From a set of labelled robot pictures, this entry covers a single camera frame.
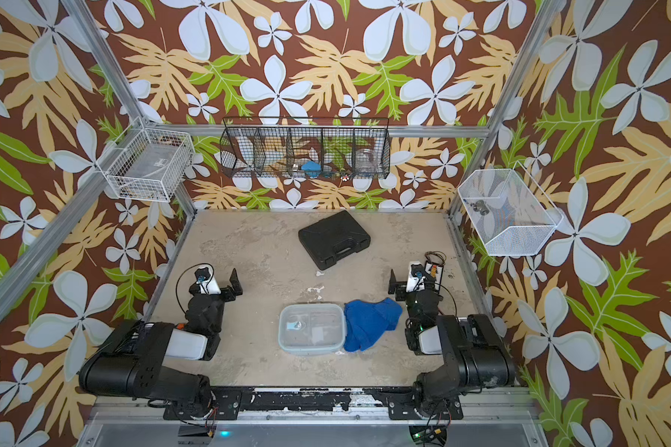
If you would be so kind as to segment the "blue item in basket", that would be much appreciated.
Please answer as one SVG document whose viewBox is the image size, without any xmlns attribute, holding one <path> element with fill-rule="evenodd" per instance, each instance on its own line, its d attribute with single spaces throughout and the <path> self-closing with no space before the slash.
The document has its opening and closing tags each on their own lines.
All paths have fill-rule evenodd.
<svg viewBox="0 0 671 447">
<path fill-rule="evenodd" d="M 321 175 L 322 166 L 320 163 L 310 160 L 301 166 L 301 171 L 311 178 L 316 178 Z"/>
</svg>

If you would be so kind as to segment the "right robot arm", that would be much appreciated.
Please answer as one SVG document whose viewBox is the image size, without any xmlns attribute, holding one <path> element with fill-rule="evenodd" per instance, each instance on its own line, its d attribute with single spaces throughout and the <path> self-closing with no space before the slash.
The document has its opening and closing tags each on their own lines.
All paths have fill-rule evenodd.
<svg viewBox="0 0 671 447">
<path fill-rule="evenodd" d="M 441 312 L 442 274 L 438 264 L 409 265 L 406 280 L 391 273 L 388 293 L 406 306 L 404 335 L 408 348 L 419 356 L 440 355 L 443 364 L 423 372 L 413 385 L 419 411 L 433 413 L 461 395 L 516 383 L 516 365 L 490 318 L 471 314 L 464 320 Z"/>
</svg>

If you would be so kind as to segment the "blue microfiber cloth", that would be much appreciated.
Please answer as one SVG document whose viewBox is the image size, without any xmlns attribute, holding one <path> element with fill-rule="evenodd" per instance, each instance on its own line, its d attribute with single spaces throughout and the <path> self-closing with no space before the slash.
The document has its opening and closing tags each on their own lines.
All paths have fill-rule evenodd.
<svg viewBox="0 0 671 447">
<path fill-rule="evenodd" d="M 361 300 L 346 303 L 347 335 L 343 348 L 347 352 L 372 348 L 384 333 L 397 328 L 402 314 L 402 307 L 391 298 L 378 303 Z"/>
</svg>

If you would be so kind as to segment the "black plastic tool case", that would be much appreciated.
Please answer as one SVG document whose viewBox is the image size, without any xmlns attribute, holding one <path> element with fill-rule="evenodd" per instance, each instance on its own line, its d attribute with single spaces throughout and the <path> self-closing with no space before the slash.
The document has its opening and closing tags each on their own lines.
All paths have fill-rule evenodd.
<svg viewBox="0 0 671 447">
<path fill-rule="evenodd" d="M 346 210 L 300 229 L 297 235 L 318 270 L 331 268 L 371 243 L 371 236 Z"/>
</svg>

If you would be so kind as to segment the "black yellow charger box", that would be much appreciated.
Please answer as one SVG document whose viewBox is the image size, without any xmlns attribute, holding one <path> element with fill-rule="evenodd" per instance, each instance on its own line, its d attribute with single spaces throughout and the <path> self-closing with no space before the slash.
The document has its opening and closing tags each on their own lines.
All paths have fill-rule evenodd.
<svg viewBox="0 0 671 447">
<path fill-rule="evenodd" d="M 442 251 L 427 251 L 425 253 L 425 268 L 436 281 L 442 280 L 446 262 L 447 256 Z"/>
</svg>

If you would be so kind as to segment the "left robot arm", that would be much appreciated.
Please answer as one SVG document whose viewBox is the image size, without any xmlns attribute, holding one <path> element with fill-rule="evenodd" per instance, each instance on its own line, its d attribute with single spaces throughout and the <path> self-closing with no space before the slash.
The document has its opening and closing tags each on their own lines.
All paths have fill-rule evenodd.
<svg viewBox="0 0 671 447">
<path fill-rule="evenodd" d="M 205 412 L 212 401 L 208 378 L 163 365 L 164 359 L 210 361 L 221 341 L 227 303 L 243 294 L 238 272 L 221 287 L 209 264 L 197 264 L 191 298 L 183 310 L 186 323 L 128 320 L 86 360 L 78 374 L 80 388 L 94 396 L 162 400 Z"/>
</svg>

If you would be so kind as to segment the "dark item in mesh basket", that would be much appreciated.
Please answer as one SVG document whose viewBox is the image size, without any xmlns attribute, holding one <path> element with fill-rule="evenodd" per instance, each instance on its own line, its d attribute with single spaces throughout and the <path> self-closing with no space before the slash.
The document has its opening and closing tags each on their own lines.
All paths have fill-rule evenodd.
<svg viewBox="0 0 671 447">
<path fill-rule="evenodd" d="M 483 199 L 479 199 L 477 201 L 471 202 L 470 206 L 474 212 L 479 213 L 482 216 L 490 214 L 490 209 L 488 208 L 488 204 L 486 204 L 486 201 Z"/>
</svg>

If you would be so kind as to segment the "white mesh basket right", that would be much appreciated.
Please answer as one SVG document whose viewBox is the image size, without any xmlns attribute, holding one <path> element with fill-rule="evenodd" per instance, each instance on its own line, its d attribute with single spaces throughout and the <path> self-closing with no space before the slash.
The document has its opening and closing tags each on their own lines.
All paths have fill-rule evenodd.
<svg viewBox="0 0 671 447">
<path fill-rule="evenodd" d="M 473 229 L 492 257 L 537 255 L 564 220 L 531 172 L 517 162 L 512 169 L 476 169 L 458 187 Z M 474 212 L 483 199 L 490 214 Z"/>
</svg>

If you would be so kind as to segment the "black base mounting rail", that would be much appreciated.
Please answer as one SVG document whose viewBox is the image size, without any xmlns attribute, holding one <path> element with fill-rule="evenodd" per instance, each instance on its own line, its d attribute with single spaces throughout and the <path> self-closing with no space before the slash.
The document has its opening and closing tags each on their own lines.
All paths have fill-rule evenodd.
<svg viewBox="0 0 671 447">
<path fill-rule="evenodd" d="M 164 406 L 168 421 L 237 421 L 253 413 L 346 415 L 374 411 L 387 421 L 453 422 L 462 420 L 458 396 L 427 398 L 409 387 L 213 387 L 207 407 L 170 403 Z"/>
</svg>

